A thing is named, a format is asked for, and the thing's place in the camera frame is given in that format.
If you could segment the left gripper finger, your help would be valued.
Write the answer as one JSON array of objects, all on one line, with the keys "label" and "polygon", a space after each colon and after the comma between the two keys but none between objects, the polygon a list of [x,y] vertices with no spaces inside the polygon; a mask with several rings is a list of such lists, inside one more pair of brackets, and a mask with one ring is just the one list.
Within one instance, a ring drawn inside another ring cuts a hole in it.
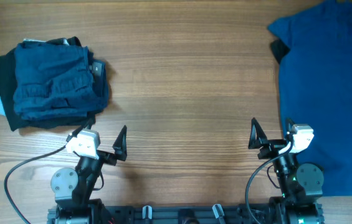
[{"label": "left gripper finger", "polygon": [[126,161],[127,158],[127,149],[126,149],[126,133],[127,126],[124,125],[113,143],[112,148],[115,151],[116,159],[121,161]]},{"label": "left gripper finger", "polygon": [[83,129],[91,129],[93,124],[94,124],[94,119],[90,118],[85,124],[81,125],[79,128],[75,130],[75,134],[78,134]]}]

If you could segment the blue polo shirt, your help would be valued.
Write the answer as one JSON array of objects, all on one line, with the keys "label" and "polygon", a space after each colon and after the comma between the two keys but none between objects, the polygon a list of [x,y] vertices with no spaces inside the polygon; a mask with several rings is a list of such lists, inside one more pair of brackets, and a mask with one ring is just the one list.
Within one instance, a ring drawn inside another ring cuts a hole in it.
[{"label": "blue polo shirt", "polygon": [[326,196],[352,195],[352,2],[324,1],[269,31],[288,48],[279,67],[280,115],[309,124],[299,162],[322,166]]}]

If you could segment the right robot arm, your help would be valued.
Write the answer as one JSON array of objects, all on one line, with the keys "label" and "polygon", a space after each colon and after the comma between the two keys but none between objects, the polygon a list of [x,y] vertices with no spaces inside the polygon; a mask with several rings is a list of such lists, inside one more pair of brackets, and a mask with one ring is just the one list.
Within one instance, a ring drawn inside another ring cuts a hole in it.
[{"label": "right robot arm", "polygon": [[[297,155],[306,150],[314,138],[307,124],[285,120],[287,133],[282,139],[268,139],[259,122],[251,119],[249,149],[258,149],[257,157],[265,162],[249,177],[245,187],[245,207],[251,223],[323,223],[323,210],[317,200],[322,197],[323,169],[311,162],[299,163]],[[263,219],[249,203],[249,190],[255,176],[264,167],[273,167],[282,195],[269,199]]]}]

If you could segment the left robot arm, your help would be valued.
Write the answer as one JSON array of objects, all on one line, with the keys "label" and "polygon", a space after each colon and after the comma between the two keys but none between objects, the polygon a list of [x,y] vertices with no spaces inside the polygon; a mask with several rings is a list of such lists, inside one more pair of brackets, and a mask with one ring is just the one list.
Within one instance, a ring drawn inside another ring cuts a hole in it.
[{"label": "left robot arm", "polygon": [[49,211],[48,223],[115,223],[103,202],[90,196],[98,190],[95,184],[103,177],[103,165],[115,166],[126,160],[126,133],[124,126],[113,143],[113,152],[98,149],[100,135],[92,130],[91,120],[68,135],[65,148],[79,156],[79,160],[74,168],[59,169],[51,178],[57,206]]}]

